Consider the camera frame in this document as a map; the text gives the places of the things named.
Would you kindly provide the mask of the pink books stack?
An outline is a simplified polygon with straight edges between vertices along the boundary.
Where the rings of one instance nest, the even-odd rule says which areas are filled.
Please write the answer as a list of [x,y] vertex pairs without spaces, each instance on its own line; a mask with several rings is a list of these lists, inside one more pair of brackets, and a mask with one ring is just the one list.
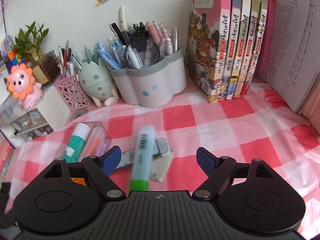
[[1,141],[1,182],[6,178],[7,171],[12,159],[12,154],[15,152],[15,149],[10,145],[10,143],[4,139]]

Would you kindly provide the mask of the grey white cloud pen holder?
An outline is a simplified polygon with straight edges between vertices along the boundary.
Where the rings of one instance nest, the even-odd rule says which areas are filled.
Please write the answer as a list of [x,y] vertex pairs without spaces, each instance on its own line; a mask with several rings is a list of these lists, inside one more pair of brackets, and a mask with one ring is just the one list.
[[163,106],[187,86],[183,53],[178,50],[147,68],[110,70],[120,94],[129,105]]

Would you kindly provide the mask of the lavender mechanical pencil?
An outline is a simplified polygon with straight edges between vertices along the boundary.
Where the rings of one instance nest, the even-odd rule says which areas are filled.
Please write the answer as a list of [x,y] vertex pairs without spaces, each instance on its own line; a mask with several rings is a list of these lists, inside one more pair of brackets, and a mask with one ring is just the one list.
[[98,157],[102,156],[107,151],[107,147],[108,147],[108,143],[105,141],[101,141],[96,150],[95,155]]

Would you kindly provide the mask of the rubik's cube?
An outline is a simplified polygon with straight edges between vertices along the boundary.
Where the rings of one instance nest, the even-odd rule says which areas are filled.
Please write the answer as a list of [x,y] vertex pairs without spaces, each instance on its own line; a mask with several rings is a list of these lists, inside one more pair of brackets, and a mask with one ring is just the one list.
[[20,64],[27,64],[29,65],[29,59],[19,59],[16,55],[16,51],[15,50],[11,50],[9,51],[9,53],[7,54],[7,59],[5,62],[5,66],[7,69],[8,74],[11,73],[11,69],[13,66],[16,65],[20,65]]

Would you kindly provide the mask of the white mini drawer unit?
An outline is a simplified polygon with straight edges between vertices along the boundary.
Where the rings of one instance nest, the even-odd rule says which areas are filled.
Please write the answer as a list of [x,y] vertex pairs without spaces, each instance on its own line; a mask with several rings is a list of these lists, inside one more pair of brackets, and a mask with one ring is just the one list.
[[22,111],[9,124],[1,125],[1,132],[14,147],[45,136],[65,125],[71,110],[55,86],[44,90],[42,101],[29,112]]

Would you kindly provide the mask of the green white glue stick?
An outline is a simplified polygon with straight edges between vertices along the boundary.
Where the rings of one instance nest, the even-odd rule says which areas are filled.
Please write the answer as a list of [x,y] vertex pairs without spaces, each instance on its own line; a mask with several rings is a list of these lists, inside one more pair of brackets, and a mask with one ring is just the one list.
[[87,124],[76,124],[62,155],[62,157],[66,159],[67,163],[74,163],[79,160],[80,154],[90,132],[91,128]]

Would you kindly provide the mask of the pink perforated pen holder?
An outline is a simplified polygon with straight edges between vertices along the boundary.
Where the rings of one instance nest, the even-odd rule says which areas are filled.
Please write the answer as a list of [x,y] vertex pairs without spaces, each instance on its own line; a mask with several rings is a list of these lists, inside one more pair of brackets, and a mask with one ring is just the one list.
[[60,76],[54,82],[54,86],[71,111],[77,111],[92,104],[92,99],[83,90],[76,75],[64,78]]

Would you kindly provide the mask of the white eraser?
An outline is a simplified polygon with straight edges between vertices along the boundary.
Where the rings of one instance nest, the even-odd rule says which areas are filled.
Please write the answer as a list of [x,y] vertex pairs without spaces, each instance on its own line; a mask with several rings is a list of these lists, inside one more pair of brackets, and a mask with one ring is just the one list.
[[173,158],[174,151],[170,151],[170,153],[165,156],[160,156],[156,159],[153,159],[150,166],[149,179],[156,182],[163,181],[170,168]]

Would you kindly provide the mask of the orange highlighter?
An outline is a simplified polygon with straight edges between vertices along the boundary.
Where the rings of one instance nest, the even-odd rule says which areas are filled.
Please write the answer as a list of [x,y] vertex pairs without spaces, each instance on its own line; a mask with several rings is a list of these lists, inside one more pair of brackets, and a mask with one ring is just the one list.
[[105,141],[109,145],[109,139],[107,137],[106,130],[101,125],[96,125],[92,128],[87,141],[84,145],[84,148],[82,149],[82,152],[80,154],[79,160],[82,161],[82,159],[89,157],[91,155],[95,155],[96,150],[100,144],[101,141]]

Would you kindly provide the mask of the lucky bamboo plant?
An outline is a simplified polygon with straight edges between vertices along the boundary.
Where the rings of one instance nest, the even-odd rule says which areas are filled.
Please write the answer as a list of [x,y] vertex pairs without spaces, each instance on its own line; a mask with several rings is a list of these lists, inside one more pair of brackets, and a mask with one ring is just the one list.
[[20,59],[28,59],[35,63],[43,58],[40,46],[47,37],[49,29],[44,28],[44,24],[39,25],[36,21],[26,25],[26,28],[26,30],[19,29],[14,39],[13,50]]

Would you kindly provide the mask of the brown glass plant pot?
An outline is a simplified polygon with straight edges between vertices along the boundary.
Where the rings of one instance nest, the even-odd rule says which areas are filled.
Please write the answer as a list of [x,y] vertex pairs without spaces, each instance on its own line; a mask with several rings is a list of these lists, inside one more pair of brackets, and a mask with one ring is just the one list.
[[60,68],[53,50],[46,53],[31,68],[36,81],[42,86],[52,83],[60,75]]

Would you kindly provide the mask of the magnifying glass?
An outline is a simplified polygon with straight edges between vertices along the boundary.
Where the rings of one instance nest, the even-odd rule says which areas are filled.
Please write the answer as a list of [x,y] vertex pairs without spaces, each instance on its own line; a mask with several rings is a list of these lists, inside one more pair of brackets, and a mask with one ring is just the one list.
[[124,54],[125,65],[130,69],[142,69],[156,64],[160,60],[157,44],[150,38],[138,37],[127,46]]

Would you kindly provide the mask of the clear plastic organizer tray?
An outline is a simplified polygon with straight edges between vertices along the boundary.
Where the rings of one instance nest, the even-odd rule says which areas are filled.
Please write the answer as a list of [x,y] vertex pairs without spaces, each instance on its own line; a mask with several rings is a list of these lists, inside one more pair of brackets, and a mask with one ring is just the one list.
[[67,132],[54,158],[65,158],[68,163],[79,162],[90,155],[102,156],[111,139],[101,122],[80,122]]

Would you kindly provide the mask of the green highlighter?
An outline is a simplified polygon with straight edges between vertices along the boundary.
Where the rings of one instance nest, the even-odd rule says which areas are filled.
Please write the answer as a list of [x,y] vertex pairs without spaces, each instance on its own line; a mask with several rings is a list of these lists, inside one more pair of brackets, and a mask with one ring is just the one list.
[[139,130],[132,164],[129,191],[148,191],[149,173],[155,143],[155,128],[144,126]]

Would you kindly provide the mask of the red checkered tablecloth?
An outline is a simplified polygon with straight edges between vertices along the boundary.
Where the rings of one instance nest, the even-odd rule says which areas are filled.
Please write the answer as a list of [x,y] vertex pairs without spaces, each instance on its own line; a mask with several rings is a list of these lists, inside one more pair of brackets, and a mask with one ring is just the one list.
[[261,158],[274,168],[306,202],[300,232],[306,238],[319,233],[319,136],[268,85],[255,83],[246,96],[207,103],[193,87],[167,105],[148,109],[116,103],[90,111],[79,122],[101,122],[112,145],[134,148],[137,133],[152,125],[168,140],[174,159],[160,183],[151,190],[194,190],[204,178],[196,164],[196,149],[237,161]]

